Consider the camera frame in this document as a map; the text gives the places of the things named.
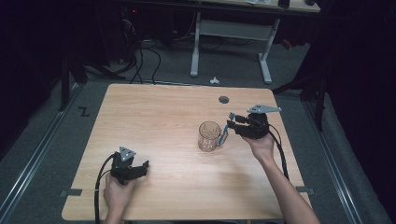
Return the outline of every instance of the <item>aluminum rail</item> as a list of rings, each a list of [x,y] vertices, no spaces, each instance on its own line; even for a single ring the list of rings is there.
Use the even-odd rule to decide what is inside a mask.
[[[315,123],[314,109],[312,108],[311,104],[309,104],[309,102],[302,102],[302,104],[306,114],[309,116],[311,125],[316,130],[315,133],[317,134],[318,140],[321,144],[321,153],[323,159],[329,170],[330,176],[332,178],[332,182],[334,183],[335,186],[335,190],[337,191],[341,204],[344,207],[349,223],[354,223],[354,224],[363,223],[361,221],[361,216],[359,215],[358,209],[355,206],[349,188],[347,187],[347,184],[344,181],[343,176],[341,175],[340,169],[338,168],[337,163],[335,162],[335,159],[332,155],[332,151],[329,145],[327,144],[324,134],[318,129],[318,126]]]

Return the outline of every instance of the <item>clear drinking glass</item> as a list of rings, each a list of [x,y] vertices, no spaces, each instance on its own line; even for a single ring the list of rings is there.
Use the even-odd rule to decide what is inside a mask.
[[[218,145],[220,126],[213,121],[205,121],[199,127],[198,146],[202,151],[213,151]]]

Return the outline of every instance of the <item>gray carpet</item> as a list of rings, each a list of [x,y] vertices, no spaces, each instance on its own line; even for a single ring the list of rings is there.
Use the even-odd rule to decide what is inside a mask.
[[[305,56],[308,45],[285,49],[273,45],[268,56],[269,69],[273,77],[272,85],[264,85],[257,55],[250,53],[260,49],[260,42],[227,43],[207,41],[203,43],[199,76],[190,77],[191,49],[190,39],[177,42],[172,48],[160,43],[148,41],[144,45],[152,46],[161,55],[161,64],[155,74],[157,84],[185,83],[210,86],[210,79],[216,77],[224,87],[250,87],[274,89],[292,81]],[[144,63],[140,71],[142,79],[150,82],[159,58],[149,50],[143,50]],[[122,65],[113,63],[110,69],[117,70]],[[68,222],[62,219],[65,197],[63,190],[68,190],[74,179],[83,150],[88,142],[92,126],[98,114],[110,83],[129,83],[135,73],[135,67],[123,74],[127,80],[120,81],[104,76],[90,75],[90,79],[71,104],[55,135],[49,142],[49,150],[40,163],[28,188],[13,209],[8,223],[85,223]],[[40,144],[46,130],[59,115],[61,105],[61,88],[58,84],[52,91],[51,98],[31,117],[29,125],[18,141],[0,162],[0,202],[3,202],[19,174]],[[294,149],[305,184],[315,192],[310,200],[322,223],[349,223],[345,209],[325,165],[321,144],[317,138],[316,128],[311,125],[304,103],[300,102],[298,91],[286,91],[276,96],[282,107],[281,116]],[[326,110],[323,117],[323,134],[332,150],[341,174],[350,189],[363,223],[391,223],[382,205],[378,202],[370,183],[357,162],[348,144],[342,127],[332,109],[332,103],[326,98]],[[82,107],[86,114],[81,116]],[[253,223],[266,223],[254,220]]]

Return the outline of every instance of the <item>human hand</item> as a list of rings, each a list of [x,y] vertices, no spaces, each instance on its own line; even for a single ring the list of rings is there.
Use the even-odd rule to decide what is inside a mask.
[[[261,163],[274,160],[274,138],[271,134],[265,135],[260,139],[251,139],[242,136],[242,139],[248,142],[254,157]]]
[[[130,180],[127,185],[119,183],[111,174],[106,175],[104,197],[108,207],[106,224],[120,223],[122,214],[131,201],[136,179]]]

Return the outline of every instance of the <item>table top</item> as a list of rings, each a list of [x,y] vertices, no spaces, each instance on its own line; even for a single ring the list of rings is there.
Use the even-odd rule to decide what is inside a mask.
[[[259,1],[256,4],[247,3],[245,0],[200,0],[201,2],[208,3],[219,3],[219,4],[229,4],[229,5],[240,5],[244,7],[268,7],[280,10],[288,11],[301,11],[301,12],[320,12],[320,7],[318,4],[309,6],[304,0],[290,0],[290,6],[287,9],[279,7],[277,5],[278,0],[271,0],[270,3],[265,3],[264,1]]]
[[[228,104],[220,96],[230,99]],[[198,147],[198,128],[207,120],[224,127],[230,112],[247,116],[256,105],[276,106],[267,89],[112,84],[108,87],[91,137],[67,197],[63,218],[94,220],[93,193],[104,161],[127,147],[137,154],[133,166],[149,161],[138,179],[126,220],[198,220],[282,218],[276,196],[248,143],[233,130],[212,152]],[[279,113],[268,121],[280,132],[290,182],[303,186]],[[278,151],[276,162],[281,167]],[[111,161],[105,169],[110,169]],[[107,208],[100,185],[100,217]],[[309,203],[306,193],[303,197]]]

